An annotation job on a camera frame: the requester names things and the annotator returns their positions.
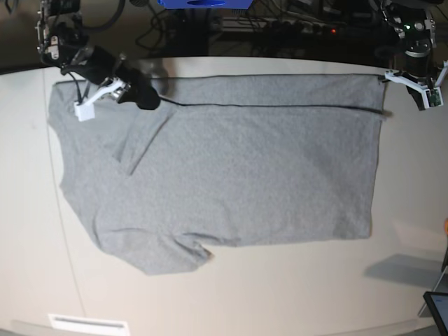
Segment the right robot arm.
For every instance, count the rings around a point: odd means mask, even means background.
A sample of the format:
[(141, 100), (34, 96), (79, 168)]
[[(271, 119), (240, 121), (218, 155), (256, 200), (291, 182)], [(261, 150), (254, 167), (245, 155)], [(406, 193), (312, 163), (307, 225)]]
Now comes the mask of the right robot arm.
[(126, 56), (113, 56), (90, 43), (90, 33), (112, 27), (122, 15), (125, 2), (119, 1), (111, 19), (97, 27), (83, 24), (80, 1), (41, 1), (36, 25), (38, 53), (42, 63), (60, 73), (77, 74), (96, 85), (99, 97), (112, 96), (119, 104), (131, 102), (140, 109), (154, 111), (161, 98), (151, 79), (132, 67)]

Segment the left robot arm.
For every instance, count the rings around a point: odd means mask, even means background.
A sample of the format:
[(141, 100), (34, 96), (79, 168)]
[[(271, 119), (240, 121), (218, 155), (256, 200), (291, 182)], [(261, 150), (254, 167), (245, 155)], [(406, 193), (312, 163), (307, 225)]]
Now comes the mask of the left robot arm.
[(433, 65), (435, 22), (429, 10), (433, 3), (371, 1), (370, 5), (398, 35), (398, 54), (404, 57), (401, 69), (387, 71), (384, 78), (405, 85), (420, 111), (438, 106), (438, 70)]

